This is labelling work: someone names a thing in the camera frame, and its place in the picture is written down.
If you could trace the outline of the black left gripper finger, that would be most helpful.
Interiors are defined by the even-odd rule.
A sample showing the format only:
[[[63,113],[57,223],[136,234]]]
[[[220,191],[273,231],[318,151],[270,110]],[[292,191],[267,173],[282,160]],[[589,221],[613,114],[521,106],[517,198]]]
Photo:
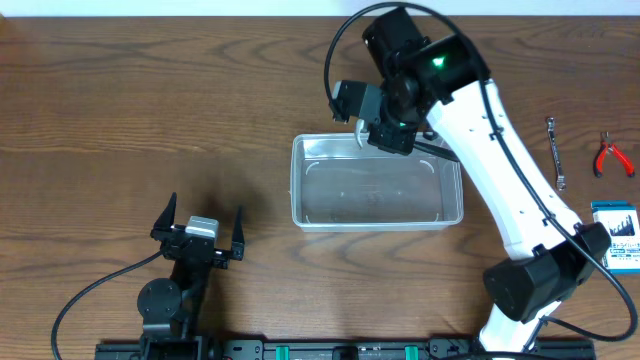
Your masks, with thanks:
[[[235,216],[231,238],[231,258],[236,261],[241,261],[244,257],[245,240],[242,228],[242,214],[243,210],[239,207]]]
[[[155,221],[150,236],[157,239],[163,233],[170,233],[174,225],[175,211],[177,205],[177,193],[173,192],[169,198],[167,206]]]

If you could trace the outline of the black handled hammer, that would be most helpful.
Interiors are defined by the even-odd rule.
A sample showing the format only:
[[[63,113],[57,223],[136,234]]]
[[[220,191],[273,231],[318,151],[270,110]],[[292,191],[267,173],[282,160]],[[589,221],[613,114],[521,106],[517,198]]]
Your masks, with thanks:
[[[366,125],[366,122],[364,120],[358,119],[356,121],[355,129],[354,129],[354,138],[360,150],[363,149],[363,143],[362,143],[362,140],[360,139],[360,134],[365,128],[365,125]],[[443,147],[438,147],[431,144],[426,144],[423,142],[416,141],[414,143],[414,148],[416,150],[431,154],[436,157],[443,158],[448,161],[459,162],[459,158],[455,155],[453,151]]]

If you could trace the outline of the silver combination wrench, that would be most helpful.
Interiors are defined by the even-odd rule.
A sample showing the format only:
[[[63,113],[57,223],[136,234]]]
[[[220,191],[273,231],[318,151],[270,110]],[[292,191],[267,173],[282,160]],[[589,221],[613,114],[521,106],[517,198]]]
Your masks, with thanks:
[[[548,134],[550,148],[551,148],[554,166],[556,170],[556,188],[558,191],[565,191],[566,190],[565,174],[562,168],[561,159],[559,156],[559,150],[556,142],[556,135],[555,135],[556,122],[553,117],[547,117],[546,123],[547,123],[547,134]]]

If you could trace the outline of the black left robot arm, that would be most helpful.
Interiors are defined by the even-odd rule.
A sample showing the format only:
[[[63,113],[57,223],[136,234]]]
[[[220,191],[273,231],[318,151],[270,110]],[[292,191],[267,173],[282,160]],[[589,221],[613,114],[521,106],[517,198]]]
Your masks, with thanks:
[[[218,345],[206,335],[196,333],[199,312],[212,269],[226,269],[233,260],[244,257],[243,211],[236,212],[231,246],[216,245],[219,223],[215,219],[193,216],[185,225],[175,222],[177,195],[155,221],[151,238],[160,243],[159,253],[173,262],[167,278],[148,282],[137,298],[143,318],[140,338],[142,360],[215,359]]]

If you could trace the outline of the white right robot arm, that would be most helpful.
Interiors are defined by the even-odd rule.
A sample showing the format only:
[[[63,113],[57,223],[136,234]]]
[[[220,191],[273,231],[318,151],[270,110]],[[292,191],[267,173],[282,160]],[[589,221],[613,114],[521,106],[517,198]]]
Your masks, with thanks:
[[[363,39],[383,78],[358,111],[371,144],[408,154],[422,125],[448,144],[507,254],[483,275],[493,307],[479,344],[490,353],[530,350],[559,305],[602,270],[608,231],[581,222],[555,194],[506,115],[486,63],[458,27],[430,41],[409,5],[384,3]]]

